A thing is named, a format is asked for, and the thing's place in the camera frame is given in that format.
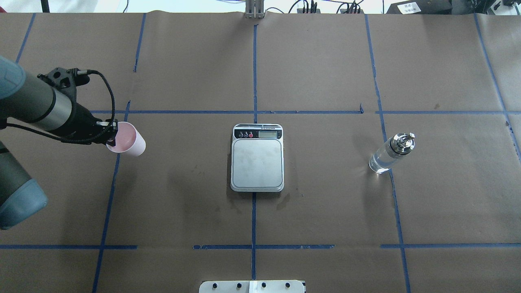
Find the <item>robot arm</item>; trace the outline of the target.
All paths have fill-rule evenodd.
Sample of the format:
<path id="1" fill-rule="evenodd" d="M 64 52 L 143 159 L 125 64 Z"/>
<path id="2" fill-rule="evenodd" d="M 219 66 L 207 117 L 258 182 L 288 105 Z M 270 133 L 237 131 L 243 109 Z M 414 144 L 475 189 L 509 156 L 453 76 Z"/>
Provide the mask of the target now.
<path id="1" fill-rule="evenodd" d="M 33 75 L 5 58 L 1 66 L 1 131 L 30 132 L 63 144 L 116 146 L 118 120 L 115 95 L 104 74 L 95 69 L 56 67 Z M 77 100 L 77 89 L 98 76 L 110 96 L 110 117 L 97 118 Z M 48 198 L 15 157 L 15 146 L 35 150 L 25 135 L 1 136 L 1 230 L 9 230 L 41 211 Z"/>

